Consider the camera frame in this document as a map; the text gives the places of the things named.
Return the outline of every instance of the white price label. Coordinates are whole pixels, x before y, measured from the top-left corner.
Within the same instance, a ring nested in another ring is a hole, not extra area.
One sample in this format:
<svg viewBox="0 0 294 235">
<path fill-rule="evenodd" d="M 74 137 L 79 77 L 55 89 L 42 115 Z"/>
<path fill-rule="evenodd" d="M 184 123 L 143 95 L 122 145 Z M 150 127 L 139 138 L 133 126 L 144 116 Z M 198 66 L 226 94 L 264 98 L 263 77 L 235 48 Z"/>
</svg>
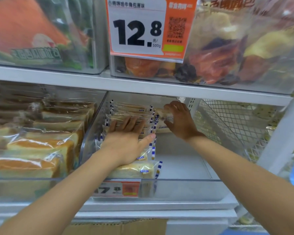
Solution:
<svg viewBox="0 0 294 235">
<path fill-rule="evenodd" d="M 94 194 L 96 196 L 122 196 L 123 185 L 121 182 L 102 182 Z"/>
<path fill-rule="evenodd" d="M 107 0 L 115 53 L 164 55 L 166 0 Z"/>
</svg>

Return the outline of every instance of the person's left hand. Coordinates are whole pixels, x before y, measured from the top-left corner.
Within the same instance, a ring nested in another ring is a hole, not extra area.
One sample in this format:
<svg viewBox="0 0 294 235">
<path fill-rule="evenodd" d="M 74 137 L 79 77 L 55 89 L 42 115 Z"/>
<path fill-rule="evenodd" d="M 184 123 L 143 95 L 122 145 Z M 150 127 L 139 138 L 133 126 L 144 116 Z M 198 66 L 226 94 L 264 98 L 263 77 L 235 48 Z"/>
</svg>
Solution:
<svg viewBox="0 0 294 235">
<path fill-rule="evenodd" d="M 136 117 L 128 117 L 120 127 L 116 127 L 117 122 L 113 121 L 101 145 L 100 150 L 107 151 L 109 157 L 115 160 L 117 166 L 132 163 L 156 137 L 152 133 L 138 141 L 138 136 L 145 125 L 145 121 L 135 125 L 136 121 Z"/>
</svg>

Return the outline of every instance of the price tag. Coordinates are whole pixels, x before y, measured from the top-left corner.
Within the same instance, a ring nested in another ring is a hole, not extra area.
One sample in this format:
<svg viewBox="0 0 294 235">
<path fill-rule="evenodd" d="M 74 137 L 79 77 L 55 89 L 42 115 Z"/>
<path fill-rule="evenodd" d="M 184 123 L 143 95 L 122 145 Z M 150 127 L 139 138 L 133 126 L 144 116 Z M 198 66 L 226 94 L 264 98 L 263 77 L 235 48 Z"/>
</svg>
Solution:
<svg viewBox="0 0 294 235">
<path fill-rule="evenodd" d="M 182 62 L 197 0 L 106 0 L 111 55 Z"/>
<path fill-rule="evenodd" d="M 96 197 L 138 197 L 140 181 L 104 181 L 94 191 Z"/>
</svg>

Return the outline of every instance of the price tag holder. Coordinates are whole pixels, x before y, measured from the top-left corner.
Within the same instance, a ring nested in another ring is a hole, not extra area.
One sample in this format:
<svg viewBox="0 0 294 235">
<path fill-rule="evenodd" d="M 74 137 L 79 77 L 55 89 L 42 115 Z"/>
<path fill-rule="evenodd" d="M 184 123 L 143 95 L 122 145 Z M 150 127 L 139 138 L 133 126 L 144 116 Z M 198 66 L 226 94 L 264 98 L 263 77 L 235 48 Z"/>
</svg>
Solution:
<svg viewBox="0 0 294 235">
<path fill-rule="evenodd" d="M 106 0 L 110 54 L 183 62 L 197 0 Z"/>
<path fill-rule="evenodd" d="M 140 181 L 104 181 L 94 191 L 95 197 L 138 197 Z"/>
</svg>

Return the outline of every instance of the number 12.8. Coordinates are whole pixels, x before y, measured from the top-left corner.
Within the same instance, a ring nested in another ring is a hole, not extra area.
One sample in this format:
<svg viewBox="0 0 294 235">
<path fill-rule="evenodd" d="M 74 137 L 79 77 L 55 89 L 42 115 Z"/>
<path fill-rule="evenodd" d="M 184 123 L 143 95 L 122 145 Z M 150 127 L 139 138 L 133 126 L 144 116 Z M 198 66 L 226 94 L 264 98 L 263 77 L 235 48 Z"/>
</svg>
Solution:
<svg viewBox="0 0 294 235">
<path fill-rule="evenodd" d="M 115 28 L 118 28 L 119 31 L 119 44 L 126 44 L 125 43 L 125 20 L 116 20 L 113 21 L 113 25 Z M 140 21 L 131 21 L 128 24 L 128 27 L 133 30 L 137 28 L 137 32 L 133 34 L 130 38 L 127 39 L 128 45 L 138 45 L 138 46 L 144 46 L 145 41 L 142 39 L 139 39 L 143 36 L 145 33 L 145 26 Z M 153 21 L 151 23 L 151 30 L 150 34 L 152 36 L 159 36 L 161 35 L 161 27 L 162 24 L 160 21 Z"/>
</svg>

